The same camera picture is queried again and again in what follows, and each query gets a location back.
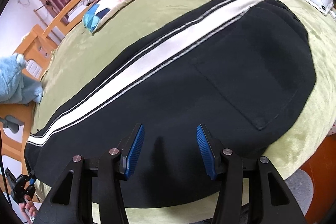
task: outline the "orange wooden surface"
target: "orange wooden surface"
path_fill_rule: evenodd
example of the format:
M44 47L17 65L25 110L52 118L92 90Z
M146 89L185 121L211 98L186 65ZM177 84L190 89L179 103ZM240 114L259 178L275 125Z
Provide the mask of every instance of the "orange wooden surface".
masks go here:
M306 219L308 224L318 223L336 200L336 134L326 137L301 169L310 175L314 185Z
M22 143L16 142L11 138L9 138L3 131L2 124L0 124L0 132L2 137L1 155L7 155L10 158L20 161L23 174L27 173L27 168L24 161L24 149L33 122L34 105L35 105L34 102L30 102L28 106L22 104L0 105L0 117L5 117L6 115L12 115L25 123L22 134Z

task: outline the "blue geometric pillow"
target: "blue geometric pillow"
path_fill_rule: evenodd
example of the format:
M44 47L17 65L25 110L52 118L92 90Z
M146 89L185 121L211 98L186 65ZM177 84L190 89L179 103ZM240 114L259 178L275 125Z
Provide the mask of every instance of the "blue geometric pillow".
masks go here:
M83 23L91 33L98 30L110 17L132 0L97 0L84 14Z

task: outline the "green blanket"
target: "green blanket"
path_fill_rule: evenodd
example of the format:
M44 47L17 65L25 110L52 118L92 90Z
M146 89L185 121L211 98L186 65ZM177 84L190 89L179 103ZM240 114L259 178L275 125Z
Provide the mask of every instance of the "green blanket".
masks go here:
M36 107L32 133L43 128L55 110L76 94L127 46L166 23L210 0L135 0L110 19L94 35L78 24L55 51L43 77L44 95ZM300 117L282 138L265 152L284 179L315 152L336 118L336 23L304 0L280 0L305 25L317 81ZM37 182L42 199L50 187ZM248 201L248 184L244 185ZM199 201L154 209L127 208L130 223L191 223L211 218L217 194ZM99 222L93 204L94 221Z

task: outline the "blue gripper pad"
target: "blue gripper pad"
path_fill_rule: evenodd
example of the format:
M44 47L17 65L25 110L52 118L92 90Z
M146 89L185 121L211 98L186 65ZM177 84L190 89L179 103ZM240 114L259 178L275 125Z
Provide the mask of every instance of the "blue gripper pad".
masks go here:
M207 175L211 177L211 180L215 180L217 177L217 173L215 171L215 157L210 149L209 143L201 126L197 127L196 138Z
M144 126L141 125L138 130L138 133L136 134L136 137L134 138L134 142L131 146L131 149L127 154L127 164L126 164L127 167L125 170L126 179L129 179L129 177L134 174L144 138L145 138Z

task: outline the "light blue towel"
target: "light blue towel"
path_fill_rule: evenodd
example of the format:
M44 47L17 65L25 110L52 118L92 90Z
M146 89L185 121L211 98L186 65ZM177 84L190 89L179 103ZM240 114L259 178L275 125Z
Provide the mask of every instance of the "light blue towel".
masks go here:
M15 53L0 57L0 104L40 103L43 96L41 82L22 73L25 57Z

